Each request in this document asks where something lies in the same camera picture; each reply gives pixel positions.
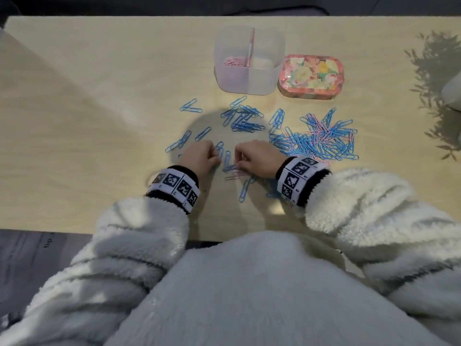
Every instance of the person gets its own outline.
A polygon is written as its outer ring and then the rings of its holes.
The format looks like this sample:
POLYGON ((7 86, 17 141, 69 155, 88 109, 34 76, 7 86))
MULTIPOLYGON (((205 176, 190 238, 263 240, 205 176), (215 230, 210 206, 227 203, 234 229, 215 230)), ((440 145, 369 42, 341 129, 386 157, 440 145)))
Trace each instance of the person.
POLYGON ((396 175, 332 173, 268 142, 237 145, 235 159, 239 170, 277 179, 366 285, 309 256, 284 228, 185 251, 192 192, 221 162, 211 141, 196 142, 146 196, 100 216, 91 242, 0 345, 460 344, 461 227, 446 213, 413 200, 396 175))

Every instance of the white fluffy sleeve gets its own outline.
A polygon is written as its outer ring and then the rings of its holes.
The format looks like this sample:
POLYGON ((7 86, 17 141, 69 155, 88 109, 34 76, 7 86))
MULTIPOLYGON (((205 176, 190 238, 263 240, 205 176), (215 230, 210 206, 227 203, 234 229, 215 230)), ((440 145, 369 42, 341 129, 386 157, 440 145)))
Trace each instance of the white fluffy sleeve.
POLYGON ((461 225, 413 195, 396 175, 347 169, 315 187, 306 223, 407 314, 460 321, 461 225))
POLYGON ((0 345, 102 345, 184 253, 186 213, 159 199, 128 198, 32 299, 0 345))

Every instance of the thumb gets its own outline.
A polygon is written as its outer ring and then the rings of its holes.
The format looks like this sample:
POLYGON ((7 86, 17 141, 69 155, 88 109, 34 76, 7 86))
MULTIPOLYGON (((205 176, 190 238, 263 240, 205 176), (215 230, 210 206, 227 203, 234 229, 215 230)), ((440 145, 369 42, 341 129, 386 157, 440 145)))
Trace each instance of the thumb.
POLYGON ((208 159, 208 164, 210 165, 210 167, 218 166, 219 164, 221 164, 221 158, 218 156, 214 156, 208 159))
POLYGON ((239 161, 236 164, 238 170, 245 171, 251 173, 251 163, 249 161, 239 161))

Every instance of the floral tin box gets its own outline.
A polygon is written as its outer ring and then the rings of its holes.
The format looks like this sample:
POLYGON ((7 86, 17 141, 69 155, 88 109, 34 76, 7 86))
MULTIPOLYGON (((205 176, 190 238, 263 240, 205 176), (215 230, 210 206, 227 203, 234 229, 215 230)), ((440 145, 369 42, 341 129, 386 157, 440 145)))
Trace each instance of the floral tin box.
POLYGON ((343 83, 344 66, 336 58, 290 54, 284 59, 279 90, 287 97, 332 99, 343 83))

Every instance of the table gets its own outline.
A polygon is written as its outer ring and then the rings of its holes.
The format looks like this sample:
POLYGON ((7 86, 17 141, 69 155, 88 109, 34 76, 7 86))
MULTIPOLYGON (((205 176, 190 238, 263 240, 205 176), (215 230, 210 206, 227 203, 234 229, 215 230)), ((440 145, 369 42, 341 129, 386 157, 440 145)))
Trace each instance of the table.
MULTIPOLYGON (((282 108, 285 124, 303 131, 300 116, 336 107, 333 121, 354 119, 360 159, 335 162, 334 171, 397 173, 420 199, 461 220, 461 168, 453 158, 461 159, 461 113, 437 106, 439 89, 461 70, 459 18, 12 17, 0 43, 0 226, 92 233, 101 211, 142 195, 152 175, 177 160, 180 150, 164 149, 187 129, 194 137, 211 126, 208 137, 229 150, 267 139, 267 131, 231 132, 219 117, 241 95, 217 86, 214 37, 242 23, 278 28, 287 54, 331 55, 345 67, 343 91, 332 101, 278 90, 249 97, 266 123, 282 108), (192 98, 202 114, 179 111, 192 98)), ((304 231, 257 184, 239 203, 242 183, 216 171, 192 216, 191 238, 304 231)))

